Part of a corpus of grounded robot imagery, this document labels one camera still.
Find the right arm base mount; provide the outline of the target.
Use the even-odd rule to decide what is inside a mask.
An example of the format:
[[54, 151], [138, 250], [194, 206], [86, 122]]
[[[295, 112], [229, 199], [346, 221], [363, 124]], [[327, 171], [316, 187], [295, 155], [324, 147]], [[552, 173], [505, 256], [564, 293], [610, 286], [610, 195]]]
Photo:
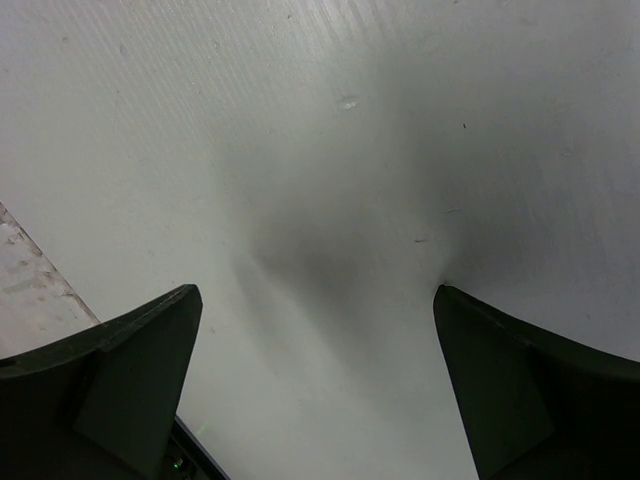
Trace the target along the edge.
[[158, 479], [229, 480], [230, 477], [176, 416]]

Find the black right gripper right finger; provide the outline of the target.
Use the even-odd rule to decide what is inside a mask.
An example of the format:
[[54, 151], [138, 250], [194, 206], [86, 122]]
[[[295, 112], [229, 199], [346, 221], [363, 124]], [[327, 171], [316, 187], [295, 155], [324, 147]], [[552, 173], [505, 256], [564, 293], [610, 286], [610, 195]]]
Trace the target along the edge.
[[638, 363], [452, 286], [433, 310], [479, 478], [638, 478]]

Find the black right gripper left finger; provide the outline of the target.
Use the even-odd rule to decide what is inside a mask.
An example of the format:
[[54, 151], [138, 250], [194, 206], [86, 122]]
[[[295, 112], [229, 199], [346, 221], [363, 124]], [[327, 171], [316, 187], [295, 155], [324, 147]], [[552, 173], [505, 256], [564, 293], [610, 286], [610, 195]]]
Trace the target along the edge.
[[157, 478], [201, 314], [186, 284], [2, 359], [2, 478]]

